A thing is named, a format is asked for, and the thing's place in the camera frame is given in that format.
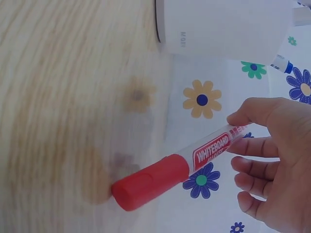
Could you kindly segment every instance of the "finger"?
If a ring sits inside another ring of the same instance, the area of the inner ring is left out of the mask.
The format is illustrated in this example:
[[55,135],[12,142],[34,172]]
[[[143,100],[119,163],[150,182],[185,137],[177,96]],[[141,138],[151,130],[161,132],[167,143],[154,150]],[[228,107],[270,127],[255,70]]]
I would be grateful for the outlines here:
[[235,126],[250,123],[267,126],[270,117],[276,120],[282,117],[276,109],[287,101],[284,98],[249,98],[238,111],[228,116],[227,121]]
[[263,221],[263,207],[265,205],[265,202],[257,200],[256,198],[252,197],[248,192],[240,192],[238,194],[238,202],[240,209],[244,213],[259,221]]
[[271,181],[258,179],[245,173],[236,175],[234,181],[240,189],[265,199],[268,198],[272,188]]
[[228,152],[263,158],[278,157],[278,149],[271,137],[241,138],[234,143]]
[[235,171],[246,173],[250,176],[268,181],[274,180],[279,163],[280,163],[279,161],[277,162],[255,161],[245,159],[239,156],[234,157],[231,160],[232,168]]

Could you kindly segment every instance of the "flower center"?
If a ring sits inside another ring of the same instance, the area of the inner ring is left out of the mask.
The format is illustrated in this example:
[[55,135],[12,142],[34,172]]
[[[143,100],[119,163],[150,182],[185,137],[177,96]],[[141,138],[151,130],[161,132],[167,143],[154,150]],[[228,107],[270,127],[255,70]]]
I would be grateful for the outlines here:
[[302,94],[304,94],[305,96],[311,95],[311,89],[306,83],[301,84],[300,89]]
[[207,177],[206,177],[205,175],[199,175],[199,176],[196,178],[195,182],[197,183],[197,185],[203,186],[203,185],[205,185],[206,182],[207,182]]
[[196,102],[200,105],[200,106],[205,106],[207,105],[207,102],[208,102],[208,98],[206,95],[199,95],[197,98],[196,98]]
[[256,65],[256,64],[251,64],[251,69],[252,69],[253,71],[256,71],[256,70],[257,70],[257,65]]
[[144,93],[141,90],[134,90],[132,93],[133,100],[139,101],[144,97]]

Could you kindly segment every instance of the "marker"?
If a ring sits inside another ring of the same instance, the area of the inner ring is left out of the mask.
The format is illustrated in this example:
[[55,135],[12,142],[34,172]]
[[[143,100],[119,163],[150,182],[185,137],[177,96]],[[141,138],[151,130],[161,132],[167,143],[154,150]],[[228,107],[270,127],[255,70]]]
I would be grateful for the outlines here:
[[290,74],[293,70],[293,64],[281,55],[277,55],[271,66],[283,73]]
[[186,181],[246,135],[246,129],[246,126],[224,126],[178,153],[117,181],[111,187],[112,195],[124,210],[133,211]]

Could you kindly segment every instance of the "blue flower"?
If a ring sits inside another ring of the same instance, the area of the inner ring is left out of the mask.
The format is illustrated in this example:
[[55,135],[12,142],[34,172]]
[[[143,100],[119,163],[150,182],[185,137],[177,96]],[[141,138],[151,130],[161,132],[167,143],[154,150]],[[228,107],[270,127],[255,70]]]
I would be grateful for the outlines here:
[[208,163],[204,168],[198,170],[191,175],[187,181],[183,183],[184,189],[191,189],[190,196],[198,198],[200,193],[204,199],[210,198],[210,191],[217,191],[219,185],[214,181],[220,177],[219,171],[213,171],[213,163]]
[[299,99],[302,103],[311,104],[311,76],[308,70],[303,71],[303,75],[297,67],[293,68],[293,73],[296,78],[287,76],[286,80],[289,85],[294,88],[290,90],[290,97],[293,100]]
[[230,233],[241,233],[241,232],[244,232],[244,230],[243,230],[243,228],[244,228],[245,226],[244,225],[242,225],[242,222],[239,222],[239,223],[235,223],[234,224],[234,226],[231,226],[231,231],[230,231]]
[[252,136],[251,132],[247,133],[243,138],[247,138],[247,137],[254,138],[254,136]]

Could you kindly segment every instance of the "red marker cap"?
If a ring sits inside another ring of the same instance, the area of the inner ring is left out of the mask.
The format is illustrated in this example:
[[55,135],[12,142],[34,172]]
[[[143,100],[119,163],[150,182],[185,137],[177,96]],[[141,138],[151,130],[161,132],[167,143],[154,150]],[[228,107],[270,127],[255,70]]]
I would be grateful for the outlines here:
[[115,182],[112,195],[126,211],[135,210],[189,177],[187,161],[172,154],[159,162]]

